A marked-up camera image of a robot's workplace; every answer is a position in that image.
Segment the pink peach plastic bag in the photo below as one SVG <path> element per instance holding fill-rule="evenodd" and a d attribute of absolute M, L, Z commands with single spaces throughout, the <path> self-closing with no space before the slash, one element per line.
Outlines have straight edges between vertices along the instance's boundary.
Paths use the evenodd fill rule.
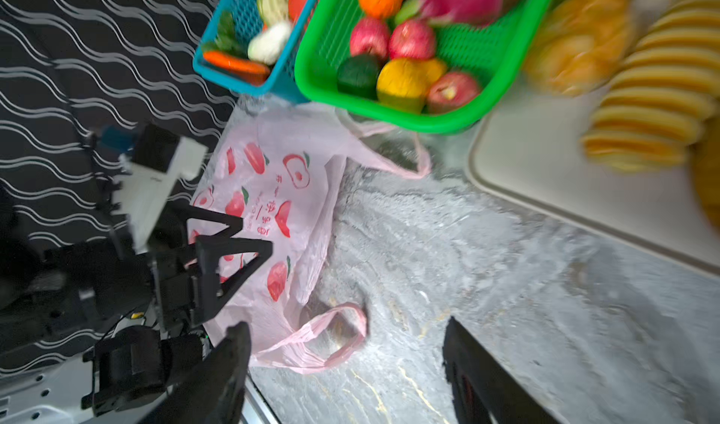
<path fill-rule="evenodd" d="M 414 146 L 406 169 L 367 146 L 388 133 L 385 123 L 357 123 L 318 103 L 281 106 L 257 116 L 235 111 L 215 163 L 196 191 L 195 207 L 243 220 L 243 238 L 270 241 L 273 253 L 216 317 L 204 326 L 212 343 L 241 322 L 251 333 L 254 367 L 302 375 L 338 366 L 368 333 L 363 310 L 344 303 L 315 317 L 304 310 L 326 262 L 333 214 L 348 161 L 407 180 L 431 172 L 431 158 Z"/>

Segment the yellow pear fruit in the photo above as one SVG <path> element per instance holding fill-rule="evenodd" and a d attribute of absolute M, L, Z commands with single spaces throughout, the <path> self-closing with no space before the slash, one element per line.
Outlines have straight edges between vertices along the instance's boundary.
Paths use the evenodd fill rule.
<path fill-rule="evenodd" d="M 382 68 L 377 81 L 378 100 L 393 109 L 420 114 L 431 86 L 447 71 L 447 65 L 438 58 L 390 60 Z"/>

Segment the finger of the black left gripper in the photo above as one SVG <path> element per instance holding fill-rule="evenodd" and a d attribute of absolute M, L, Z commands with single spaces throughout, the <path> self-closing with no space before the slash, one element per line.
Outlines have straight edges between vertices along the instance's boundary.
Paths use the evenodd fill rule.
<path fill-rule="evenodd" d="M 242 231 L 244 226 L 241 217 L 197 208 L 190 204 L 168 205 L 168 237 L 172 244 L 194 244 L 199 236 L 199 233 L 191 228 L 194 223 L 223 225 L 217 234 L 228 238 Z"/>
<path fill-rule="evenodd" d="M 196 270 L 193 273 L 193 325 L 217 316 L 240 287 L 273 255 L 273 242 L 251 238 L 199 236 L 195 240 Z M 219 261 L 226 255 L 253 255 L 224 283 Z"/>

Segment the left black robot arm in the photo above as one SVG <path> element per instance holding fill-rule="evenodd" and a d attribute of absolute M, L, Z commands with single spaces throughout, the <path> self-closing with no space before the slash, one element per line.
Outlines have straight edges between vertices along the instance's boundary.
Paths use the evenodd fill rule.
<path fill-rule="evenodd" d="M 172 204 L 143 250 L 125 237 L 38 253 L 21 235 L 17 212 L 1 193 L 2 353 L 147 309 L 164 331 L 197 328 L 273 253 L 272 242 L 238 235 L 239 217 Z"/>

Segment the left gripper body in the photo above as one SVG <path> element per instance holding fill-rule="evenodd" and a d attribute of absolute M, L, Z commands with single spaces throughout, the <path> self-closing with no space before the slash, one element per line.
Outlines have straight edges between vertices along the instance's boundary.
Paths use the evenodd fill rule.
<path fill-rule="evenodd" d="M 197 212 L 191 205 L 166 206 L 148 240 L 157 320 L 164 331 L 190 331 L 197 326 L 196 281 L 206 251 L 206 239 L 192 240 L 188 232 L 188 221 Z"/>

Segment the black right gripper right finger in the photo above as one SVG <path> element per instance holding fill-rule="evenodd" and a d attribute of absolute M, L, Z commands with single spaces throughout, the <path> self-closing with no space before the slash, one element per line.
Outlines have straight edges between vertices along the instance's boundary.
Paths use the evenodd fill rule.
<path fill-rule="evenodd" d="M 557 421 L 454 317 L 445 330 L 442 356 L 458 422 Z"/>

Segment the small red apple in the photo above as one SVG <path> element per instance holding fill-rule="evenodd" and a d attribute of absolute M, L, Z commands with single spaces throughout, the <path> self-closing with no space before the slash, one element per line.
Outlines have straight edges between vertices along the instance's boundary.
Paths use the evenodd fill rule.
<path fill-rule="evenodd" d="M 474 101 L 481 92 L 480 84 L 468 73 L 448 72 L 430 87 L 427 110 L 433 115 L 445 114 Z"/>

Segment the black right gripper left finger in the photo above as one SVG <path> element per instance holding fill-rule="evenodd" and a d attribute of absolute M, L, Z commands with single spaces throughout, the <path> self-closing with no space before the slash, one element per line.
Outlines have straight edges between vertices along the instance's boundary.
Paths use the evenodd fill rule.
<path fill-rule="evenodd" d="M 251 330 L 241 322 L 142 423 L 238 423 L 245 400 Z"/>

